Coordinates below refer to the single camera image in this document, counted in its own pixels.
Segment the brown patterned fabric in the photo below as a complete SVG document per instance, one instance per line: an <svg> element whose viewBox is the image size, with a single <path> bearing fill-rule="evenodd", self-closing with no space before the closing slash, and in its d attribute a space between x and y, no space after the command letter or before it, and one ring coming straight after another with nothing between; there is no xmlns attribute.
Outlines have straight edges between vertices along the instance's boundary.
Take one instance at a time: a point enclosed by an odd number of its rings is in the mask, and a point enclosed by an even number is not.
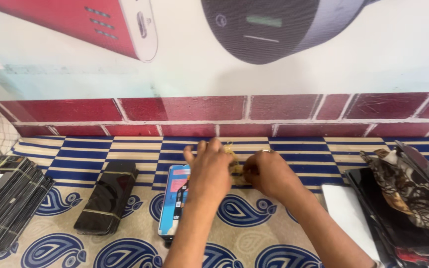
<svg viewBox="0 0 429 268"><path fill-rule="evenodd" d="M429 183L395 150L379 149L375 153L378 158L363 151L360 156L372 169L387 203L407 214L415 226L429 229Z"/></svg>

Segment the power button icon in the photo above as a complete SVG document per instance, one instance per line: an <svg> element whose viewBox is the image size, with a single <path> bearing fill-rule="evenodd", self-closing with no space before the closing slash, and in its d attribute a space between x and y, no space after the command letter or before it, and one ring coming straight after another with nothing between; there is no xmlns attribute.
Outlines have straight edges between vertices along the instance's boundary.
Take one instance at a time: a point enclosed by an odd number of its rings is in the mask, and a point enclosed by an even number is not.
<svg viewBox="0 0 429 268"><path fill-rule="evenodd" d="M227 23L228 23L228 20L226 19L226 16L225 16L225 15L223 15L223 14L218 14L218 15L216 16L216 24L217 24L219 27L225 27Z"/></svg>

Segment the brick wall wallpaper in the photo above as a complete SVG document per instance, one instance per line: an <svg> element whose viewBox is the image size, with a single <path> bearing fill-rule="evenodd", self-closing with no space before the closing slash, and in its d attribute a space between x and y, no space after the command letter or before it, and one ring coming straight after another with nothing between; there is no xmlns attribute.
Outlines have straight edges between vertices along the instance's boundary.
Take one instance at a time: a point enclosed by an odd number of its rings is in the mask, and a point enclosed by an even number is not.
<svg viewBox="0 0 429 268"><path fill-rule="evenodd" d="M429 136L429 92L0 101L22 136Z"/></svg>

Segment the white wall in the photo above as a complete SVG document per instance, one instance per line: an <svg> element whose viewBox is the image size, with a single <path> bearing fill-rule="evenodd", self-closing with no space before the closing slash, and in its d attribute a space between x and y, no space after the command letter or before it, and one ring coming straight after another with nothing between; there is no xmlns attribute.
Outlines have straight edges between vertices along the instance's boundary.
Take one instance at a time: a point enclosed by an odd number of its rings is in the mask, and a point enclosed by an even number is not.
<svg viewBox="0 0 429 268"><path fill-rule="evenodd" d="M244 63L199 0L152 0L158 52L144 64L0 12L0 100L429 92L429 0L381 0L325 44Z"/></svg>

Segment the hand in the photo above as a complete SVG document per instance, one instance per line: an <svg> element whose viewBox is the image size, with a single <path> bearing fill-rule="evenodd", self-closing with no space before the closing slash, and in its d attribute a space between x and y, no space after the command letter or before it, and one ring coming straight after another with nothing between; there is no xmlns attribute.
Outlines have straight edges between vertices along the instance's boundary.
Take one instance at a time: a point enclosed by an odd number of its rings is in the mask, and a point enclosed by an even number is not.
<svg viewBox="0 0 429 268"><path fill-rule="evenodd" d="M204 203L217 209L231 189L229 164L234 158L224 152L217 138L212 138L209 143L200 141L196 157L192 149L193 146L189 145L183 150L183 156L191 169L186 202Z"/></svg>
<svg viewBox="0 0 429 268"><path fill-rule="evenodd" d="M281 201L287 196L307 190L299 177L275 151L259 151L251 155L244 167L244 176L254 189Z"/></svg>

